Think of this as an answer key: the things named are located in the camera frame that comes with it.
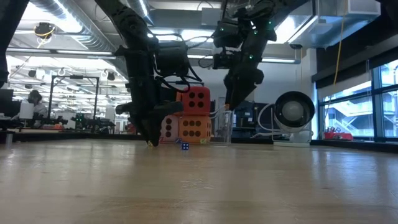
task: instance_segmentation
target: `ductwork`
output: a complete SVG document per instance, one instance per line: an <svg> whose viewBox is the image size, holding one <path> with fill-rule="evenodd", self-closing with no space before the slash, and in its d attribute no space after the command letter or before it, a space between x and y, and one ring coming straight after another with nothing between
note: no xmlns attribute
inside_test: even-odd
<svg viewBox="0 0 398 224"><path fill-rule="evenodd" d="M32 4L44 12L50 13L60 20L71 19L81 25L82 30L79 34L82 36L73 36L73 38L87 47L88 50L115 52L115 46L104 36L94 22L81 10L81 8L72 0L30 0ZM106 60L113 64L119 73L127 78L126 63L123 59Z"/></svg>
<svg viewBox="0 0 398 224"><path fill-rule="evenodd" d="M136 12L139 16L144 18L144 20L150 24L154 25L152 19L150 18L150 7L147 0L121 0L121 3L130 7L134 12Z"/></svg>

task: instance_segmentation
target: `wooden table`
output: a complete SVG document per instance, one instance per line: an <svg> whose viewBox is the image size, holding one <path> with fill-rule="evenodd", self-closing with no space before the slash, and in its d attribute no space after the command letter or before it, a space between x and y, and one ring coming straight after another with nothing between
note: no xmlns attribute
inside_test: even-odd
<svg viewBox="0 0 398 224"><path fill-rule="evenodd" d="M71 140L0 150L6 223L398 223L398 156Z"/></svg>

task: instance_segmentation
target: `small blue die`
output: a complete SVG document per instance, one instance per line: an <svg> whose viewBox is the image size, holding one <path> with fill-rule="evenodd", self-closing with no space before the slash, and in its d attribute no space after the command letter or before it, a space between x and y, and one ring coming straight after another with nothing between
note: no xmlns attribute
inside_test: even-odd
<svg viewBox="0 0 398 224"><path fill-rule="evenodd" d="M189 143L183 142L181 143L181 150L188 150L189 149Z"/></svg>

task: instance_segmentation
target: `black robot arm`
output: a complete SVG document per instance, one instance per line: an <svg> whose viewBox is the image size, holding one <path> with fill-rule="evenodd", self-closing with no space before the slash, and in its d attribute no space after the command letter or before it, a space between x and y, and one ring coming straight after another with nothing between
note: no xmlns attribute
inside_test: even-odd
<svg viewBox="0 0 398 224"><path fill-rule="evenodd" d="M261 84L264 74L257 69L268 40L275 41L274 27L280 24L293 10L307 0L262 0L246 10L238 9L238 21L223 19L213 34L220 54L213 56L213 68L228 68L224 78L227 89L226 104L235 109L254 89ZM227 47L240 51L227 51Z"/></svg>
<svg viewBox="0 0 398 224"><path fill-rule="evenodd" d="M131 91L131 102L116 107L116 113L129 112L130 122L135 125L147 143L157 146L162 120L169 114L181 111L182 104L160 101L161 82L158 82L154 76L154 55L167 55L170 51L180 48L169 45L165 47L159 44L156 38L148 38L150 31L144 20L119 1L95 0L95 2L111 19L126 45L126 47L120 46L115 55L124 56L126 59L129 81L126 86Z"/></svg>

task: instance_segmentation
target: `computer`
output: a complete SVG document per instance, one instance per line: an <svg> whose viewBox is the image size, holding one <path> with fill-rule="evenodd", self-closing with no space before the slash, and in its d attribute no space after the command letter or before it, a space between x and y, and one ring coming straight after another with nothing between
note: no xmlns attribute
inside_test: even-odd
<svg viewBox="0 0 398 224"><path fill-rule="evenodd" d="M0 101L12 101L14 90L0 90Z"/></svg>
<svg viewBox="0 0 398 224"><path fill-rule="evenodd" d="M21 109L20 101L13 101L14 90L0 90L0 113L14 117Z"/></svg>

